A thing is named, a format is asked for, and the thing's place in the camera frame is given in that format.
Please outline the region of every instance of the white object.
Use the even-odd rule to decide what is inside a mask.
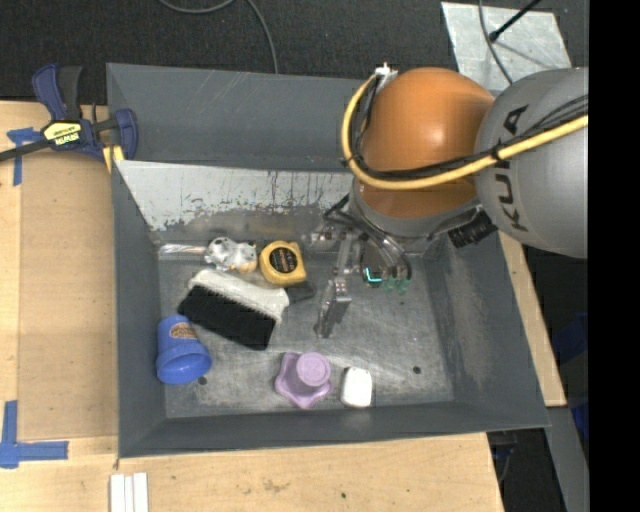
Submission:
[[[204,254],[206,250],[201,245],[164,244],[158,254]]]
[[[342,380],[340,401],[349,407],[369,407],[373,393],[373,380],[368,370],[351,367]]]
[[[227,237],[216,238],[209,244],[204,261],[215,264],[218,270],[237,270],[242,274],[253,272],[258,267],[255,247]]]
[[[398,76],[398,70],[391,69],[385,62],[384,66],[376,68],[375,74],[380,79],[380,82],[378,82],[378,87],[376,88],[376,93],[379,93],[384,87],[389,84],[389,82],[391,82]]]
[[[235,302],[270,316],[276,324],[282,322],[282,312],[289,305],[289,296],[284,288],[262,288],[231,274],[206,268],[189,280],[189,289],[204,286]]]
[[[111,475],[109,510],[111,512],[149,512],[147,474]]]

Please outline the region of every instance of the brush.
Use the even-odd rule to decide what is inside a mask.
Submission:
[[[189,293],[178,312],[231,341],[264,350],[288,305],[283,288],[262,288],[229,273],[204,269],[189,280]]]

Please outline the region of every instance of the white plastic piece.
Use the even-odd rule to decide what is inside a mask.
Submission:
[[[109,479],[109,510],[127,512],[124,475],[111,475]]]
[[[149,512],[149,489],[146,473],[133,474],[133,510]]]
[[[398,70],[390,68],[385,62],[383,66],[376,68],[375,75],[380,78],[376,87],[376,93],[378,93],[398,76]]]
[[[111,475],[109,510],[110,512],[149,512],[147,474]]]
[[[349,407],[369,407],[373,394],[373,379],[368,370],[349,368],[342,380],[340,401]]]
[[[272,317],[276,324],[282,322],[282,312],[289,305],[284,288],[262,288],[232,274],[206,268],[189,280],[189,289],[196,285],[224,295],[235,302]]]

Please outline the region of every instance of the purple plastic object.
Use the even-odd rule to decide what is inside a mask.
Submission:
[[[276,377],[276,391],[301,409],[309,409],[333,391],[331,365],[317,352],[287,352]]]

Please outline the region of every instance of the yellow tape measure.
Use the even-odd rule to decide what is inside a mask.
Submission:
[[[259,260],[262,275],[270,283],[290,286],[307,278],[300,247],[295,242],[272,242],[262,249]]]

